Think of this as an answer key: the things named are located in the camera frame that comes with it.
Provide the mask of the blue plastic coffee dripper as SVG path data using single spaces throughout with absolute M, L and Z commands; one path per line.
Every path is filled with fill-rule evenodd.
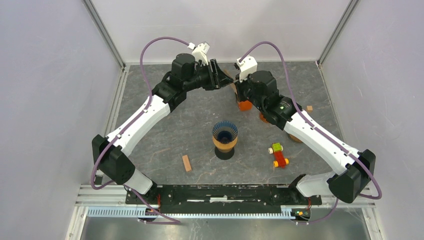
M 237 126 L 230 121 L 220 121 L 212 129 L 213 138 L 222 144 L 233 142 L 238 136 Z

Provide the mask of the orange glass carafe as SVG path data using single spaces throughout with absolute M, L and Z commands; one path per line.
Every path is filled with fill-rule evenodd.
M 259 118 L 264 122 L 264 123 L 268 123 L 268 121 L 266 120 L 266 118 L 264 117 L 264 115 L 260 112 L 259 113 Z

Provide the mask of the light wooden ring holder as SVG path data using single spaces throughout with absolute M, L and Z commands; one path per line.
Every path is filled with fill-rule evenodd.
M 231 150 L 235 147 L 235 145 L 237 144 L 238 137 L 236 136 L 236 137 L 234 138 L 234 140 L 230 141 L 229 143 L 222 143 L 222 142 L 220 142 L 220 141 L 216 140 L 214 137 L 212 138 L 212 140 L 213 140 L 213 143 L 214 143 L 215 147 L 216 147 L 216 148 L 217 148 L 220 152 L 222 152 L 222 153 L 228 153 L 228 152 L 230 152 L 230 151 L 231 151 Z

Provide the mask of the brown paper coffee filter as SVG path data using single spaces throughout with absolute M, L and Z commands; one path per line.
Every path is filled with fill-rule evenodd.
M 230 79 L 230 81 L 233 83 L 234 82 L 234 78 L 231 76 L 231 73 L 227 69 L 224 69 L 223 72 L 225 73 L 225 75 L 227 76 L 227 78 Z

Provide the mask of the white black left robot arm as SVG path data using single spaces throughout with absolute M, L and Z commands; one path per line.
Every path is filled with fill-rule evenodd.
M 172 61 L 170 71 L 153 88 L 142 106 L 121 126 L 107 136 L 96 135 L 91 144 L 93 170 L 102 171 L 113 182 L 138 192 L 145 204 L 157 198 L 155 182 L 136 169 L 129 159 L 139 141 L 161 119 L 168 116 L 186 98 L 189 91 L 202 88 L 219 90 L 233 83 L 215 59 L 206 65 L 189 53 L 180 53 Z

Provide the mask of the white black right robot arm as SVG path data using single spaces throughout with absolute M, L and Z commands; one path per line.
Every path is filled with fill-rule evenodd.
M 327 173 L 297 177 L 288 191 L 293 203 L 332 194 L 351 204 L 362 195 L 375 169 L 376 155 L 371 150 L 359 151 L 321 127 L 299 104 L 279 93 L 270 71 L 256 71 L 234 85 L 241 101 L 252 103 L 268 123 L 299 139 L 331 167 Z

